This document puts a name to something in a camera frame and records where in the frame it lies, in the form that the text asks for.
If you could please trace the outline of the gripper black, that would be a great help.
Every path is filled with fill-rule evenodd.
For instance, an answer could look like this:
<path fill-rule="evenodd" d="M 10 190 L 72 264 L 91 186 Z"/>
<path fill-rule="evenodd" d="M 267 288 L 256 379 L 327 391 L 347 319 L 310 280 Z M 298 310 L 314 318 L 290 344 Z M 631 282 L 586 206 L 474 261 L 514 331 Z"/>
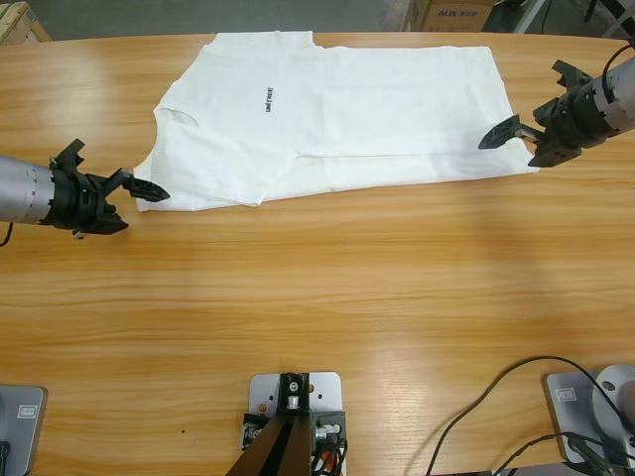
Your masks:
<path fill-rule="evenodd" d="M 82 174 L 76 160 L 64 162 L 53 159 L 50 164 L 54 196 L 43 225 L 70 230 L 74 238 L 88 234 L 112 235 L 128 227 L 118 215 L 116 207 L 106 197 L 119 186 L 129 189 L 132 197 L 146 201 L 164 201 L 170 194 L 159 185 L 133 178 L 124 169 L 109 178 Z"/>
<path fill-rule="evenodd" d="M 558 85 L 565 93 L 534 111 L 534 119 L 544 127 L 543 131 L 521 124 L 516 114 L 492 127 L 478 149 L 497 149 L 516 135 L 536 145 L 557 139 L 566 147 L 541 145 L 528 163 L 532 168 L 553 168 L 580 156 L 581 148 L 593 147 L 616 135 L 616 129 L 606 121 L 607 112 L 596 104 L 597 99 L 606 99 L 602 75 L 591 78 L 585 73 L 563 73 Z"/>

